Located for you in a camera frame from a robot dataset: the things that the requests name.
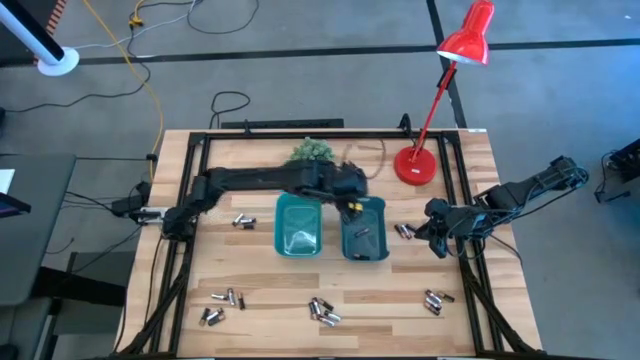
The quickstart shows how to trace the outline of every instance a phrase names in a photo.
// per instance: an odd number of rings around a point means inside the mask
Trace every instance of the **wooden table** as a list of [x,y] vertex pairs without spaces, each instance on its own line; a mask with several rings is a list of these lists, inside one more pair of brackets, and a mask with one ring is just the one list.
[[[189,132],[165,133],[150,206],[175,205]],[[475,194],[497,184],[498,174],[486,132],[462,130],[460,137],[472,192]],[[208,165],[278,166],[300,142],[216,140]],[[393,157],[407,143],[406,140],[385,140],[384,168],[369,181],[370,194],[382,197],[387,204],[385,218],[391,254],[385,261],[356,263],[343,258],[338,214],[331,206],[323,208],[322,254],[299,260],[279,256],[273,248],[277,191],[228,193],[213,211],[203,214],[198,225],[178,355],[473,355],[457,260],[452,257],[438,259],[426,242],[401,239],[393,230],[396,223],[424,223],[425,204],[433,197],[446,199],[447,195],[440,169],[426,186],[405,185],[396,178]],[[348,144],[354,144],[348,154],[349,160],[362,167],[365,173],[373,173],[380,162],[380,142],[375,139],[330,140],[337,157]],[[426,147],[438,158],[435,141],[428,141]],[[453,151],[449,151],[456,194],[459,203],[463,203],[452,154]],[[199,154],[195,159],[194,169]],[[258,219],[254,231],[231,226],[231,221],[241,212]],[[500,227],[496,235],[515,246],[508,226]],[[128,289],[121,348],[132,340],[143,324],[158,236],[159,229],[148,226],[140,237]],[[159,292],[167,247],[168,242],[163,241],[153,270],[151,309],[155,307]],[[517,258],[491,240],[488,240],[485,256],[497,306],[522,338],[539,348],[540,340]],[[229,308],[210,298],[212,292],[223,293],[228,287],[235,288],[236,293],[244,293],[246,311]],[[454,295],[456,301],[445,304],[441,316],[436,317],[422,305],[423,292],[427,288],[446,291]],[[333,303],[336,313],[344,320],[335,328],[310,320],[307,303],[313,296]],[[219,306],[226,308],[225,321],[213,327],[198,326],[205,307]],[[486,316],[479,303],[478,307],[485,347],[490,348]],[[160,350],[168,346],[172,316],[170,309]]]

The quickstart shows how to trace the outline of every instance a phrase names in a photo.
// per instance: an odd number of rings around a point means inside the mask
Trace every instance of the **concrete floor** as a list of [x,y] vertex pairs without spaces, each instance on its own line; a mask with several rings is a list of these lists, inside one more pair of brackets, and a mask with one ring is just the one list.
[[[136,0],[95,1],[120,36]],[[640,37],[640,4],[633,0],[494,0],[492,43],[609,40]],[[436,4],[445,35],[462,21],[471,0]],[[254,0],[206,0],[194,15],[201,26],[233,28]],[[155,7],[148,24],[185,7]],[[108,43],[84,8],[69,0],[58,26],[62,45]],[[208,36],[184,21],[136,40],[139,54],[186,54],[318,47],[433,45],[422,0],[262,0],[254,22],[232,35]],[[85,49],[85,58],[117,56],[114,48]],[[487,128],[503,180],[519,180],[566,155],[592,174],[586,188],[514,223],[544,348],[553,354],[637,358],[640,334],[640,202],[598,205],[600,156],[637,139],[638,47],[493,51],[487,68],[460,67],[456,82],[469,127]],[[251,105],[223,120],[342,117],[348,127],[393,127],[408,112],[424,118],[442,68],[435,53],[153,63],[151,84],[163,102],[166,127],[203,128],[213,94],[246,92]],[[80,66],[62,78],[34,68],[0,69],[1,106],[69,102],[88,92],[137,87],[126,65]],[[434,127],[453,127],[443,102]],[[156,136],[157,115],[146,93],[89,99],[71,108],[9,114],[0,152],[60,152],[79,156],[143,157]],[[71,187],[91,196],[125,195],[145,176],[140,162],[79,161]],[[97,211],[68,209],[51,249],[71,236],[69,251],[100,251],[132,224]],[[135,249],[130,243],[122,250]],[[63,268],[69,252],[48,256]],[[113,334],[61,340],[56,358],[102,355]]]

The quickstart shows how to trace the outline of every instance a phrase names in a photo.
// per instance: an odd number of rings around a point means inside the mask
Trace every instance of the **teal plastic bin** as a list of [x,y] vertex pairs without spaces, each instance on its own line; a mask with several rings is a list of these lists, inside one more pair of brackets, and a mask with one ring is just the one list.
[[276,204],[274,246],[278,254],[305,258],[322,251],[322,205],[282,194]]
[[[385,202],[379,197],[359,199],[362,215],[342,222],[342,255],[354,261],[380,261],[389,256],[387,233],[384,225]],[[365,235],[356,237],[363,229]]]

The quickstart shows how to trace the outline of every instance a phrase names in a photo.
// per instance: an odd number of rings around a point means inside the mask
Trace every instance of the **black table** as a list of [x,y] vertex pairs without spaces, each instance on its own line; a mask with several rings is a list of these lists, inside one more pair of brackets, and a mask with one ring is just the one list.
[[31,205],[29,214],[0,219],[0,306],[38,297],[124,304],[122,286],[40,266],[75,161],[70,154],[0,156],[0,169],[15,169],[8,194]]
[[124,286],[41,266],[75,162],[64,154],[0,156],[0,169],[15,169],[8,194],[31,205],[29,214],[0,219],[0,345],[14,346],[19,360],[33,359],[59,299],[124,304]]

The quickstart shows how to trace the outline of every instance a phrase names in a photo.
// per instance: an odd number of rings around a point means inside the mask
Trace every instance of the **white cylinder base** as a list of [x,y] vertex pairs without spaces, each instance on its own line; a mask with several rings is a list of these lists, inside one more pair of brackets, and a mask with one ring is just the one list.
[[75,49],[62,47],[64,57],[57,64],[49,65],[42,60],[38,60],[38,70],[47,76],[61,76],[73,70],[80,61],[80,54]]

